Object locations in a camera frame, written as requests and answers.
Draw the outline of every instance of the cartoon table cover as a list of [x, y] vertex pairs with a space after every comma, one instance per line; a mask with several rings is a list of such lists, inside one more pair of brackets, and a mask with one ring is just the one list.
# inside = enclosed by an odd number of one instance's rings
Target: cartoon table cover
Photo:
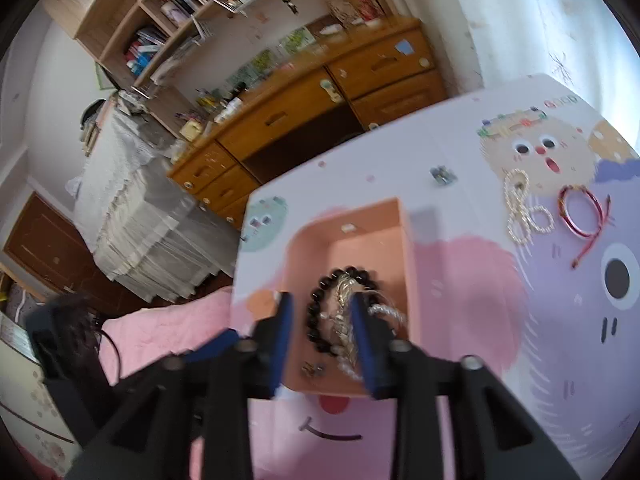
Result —
[[[441, 187], [430, 169], [458, 178]], [[550, 234], [508, 235], [503, 181], [530, 179], [527, 204]], [[546, 75], [437, 104], [341, 145], [256, 190], [234, 280], [232, 326], [250, 331], [277, 291], [287, 244], [309, 222], [397, 196], [409, 213], [422, 324], [433, 356], [477, 354], [584, 479], [601, 478], [640, 420], [640, 161], [587, 103]], [[558, 192], [583, 184], [610, 219], [585, 240], [558, 216]], [[570, 214], [596, 215], [585, 195]], [[536, 217], [541, 223], [544, 218]], [[257, 479], [387, 479], [393, 401], [305, 396], [282, 387], [252, 402]], [[452, 478], [449, 446], [446, 471]]]

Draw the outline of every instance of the white lace cloth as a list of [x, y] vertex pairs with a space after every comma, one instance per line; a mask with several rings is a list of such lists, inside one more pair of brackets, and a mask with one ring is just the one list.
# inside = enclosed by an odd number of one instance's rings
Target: white lace cloth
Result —
[[[91, 157], [84, 165], [84, 173], [79, 177], [81, 184], [75, 178], [66, 186], [67, 190], [75, 187], [72, 193], [76, 197], [74, 224], [92, 253], [97, 248], [111, 202], [136, 170], [162, 154], [160, 149], [153, 148], [136, 135], [136, 122], [139, 123], [117, 108], [110, 110]], [[166, 135], [159, 124], [155, 129], [159, 136]]]
[[141, 121], [117, 109], [105, 117], [83, 176], [68, 183], [74, 224], [110, 280], [145, 301], [175, 301], [210, 273], [233, 275], [239, 233], [166, 177], [166, 133]]

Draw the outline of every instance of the red string bracelet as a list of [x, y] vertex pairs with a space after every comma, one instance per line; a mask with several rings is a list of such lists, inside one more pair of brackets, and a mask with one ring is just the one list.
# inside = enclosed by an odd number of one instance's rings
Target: red string bracelet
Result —
[[[569, 193], [569, 191], [581, 191], [581, 192], [583, 192], [586, 196], [589, 197], [589, 199], [591, 200], [591, 202], [595, 206], [596, 214], [598, 216], [598, 227], [593, 233], [588, 233], [586, 231], [583, 231], [582, 229], [580, 229], [574, 223], [573, 220], [571, 220], [571, 217], [569, 216], [569, 213], [567, 212], [566, 204], [565, 204], [565, 197], [566, 197], [567, 193]], [[605, 209], [603, 211], [602, 206], [600, 205], [600, 202], [598, 202], [598, 199], [595, 197], [595, 195], [591, 191], [589, 191], [587, 189], [586, 186], [564, 186], [560, 190], [560, 195], [558, 195], [558, 210], [559, 210], [559, 213], [560, 213], [560, 217], [562, 218], [562, 220], [564, 220], [564, 222], [566, 223], [567, 227], [569, 229], [571, 229], [571, 231], [573, 231], [579, 237], [586, 238], [588, 240], [587, 244], [580, 251], [580, 254], [578, 254], [578, 256], [576, 256], [575, 259], [571, 262], [571, 268], [572, 269], [575, 269], [575, 267], [578, 266], [578, 264], [580, 263], [580, 260], [582, 259], [582, 257], [593, 247], [594, 243], [598, 239], [598, 236], [600, 236], [600, 233], [604, 229], [604, 225], [609, 220], [610, 207], [611, 207], [611, 196], [610, 195], [607, 195], [606, 207], [605, 207]]]

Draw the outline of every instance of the cartoon eye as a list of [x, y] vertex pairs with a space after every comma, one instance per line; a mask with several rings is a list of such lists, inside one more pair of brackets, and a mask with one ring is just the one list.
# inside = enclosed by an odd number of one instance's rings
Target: cartoon eye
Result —
[[624, 244], [613, 243], [604, 251], [600, 264], [602, 286], [609, 303], [628, 310], [640, 296], [640, 266]]
[[516, 139], [513, 141], [513, 149], [521, 155], [528, 155], [533, 151], [533, 146], [528, 140]]
[[542, 144], [545, 148], [552, 150], [558, 145], [558, 141], [555, 137], [550, 135], [543, 135], [540, 137], [540, 144]]

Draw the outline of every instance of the black bead bracelet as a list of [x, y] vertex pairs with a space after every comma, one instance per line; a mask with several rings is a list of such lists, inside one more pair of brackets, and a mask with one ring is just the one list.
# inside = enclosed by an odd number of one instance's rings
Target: black bead bracelet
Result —
[[346, 269], [334, 269], [328, 276], [323, 276], [318, 280], [318, 288], [311, 292], [311, 303], [306, 307], [306, 338], [309, 339], [321, 354], [336, 355], [332, 350], [331, 343], [322, 337], [318, 326], [320, 325], [320, 313], [322, 308], [320, 302], [324, 299], [326, 293], [336, 285], [338, 278], [347, 273], [354, 278], [359, 284], [369, 290], [378, 290], [378, 284], [370, 279], [370, 275], [366, 270], [358, 270], [356, 267], [347, 267]]

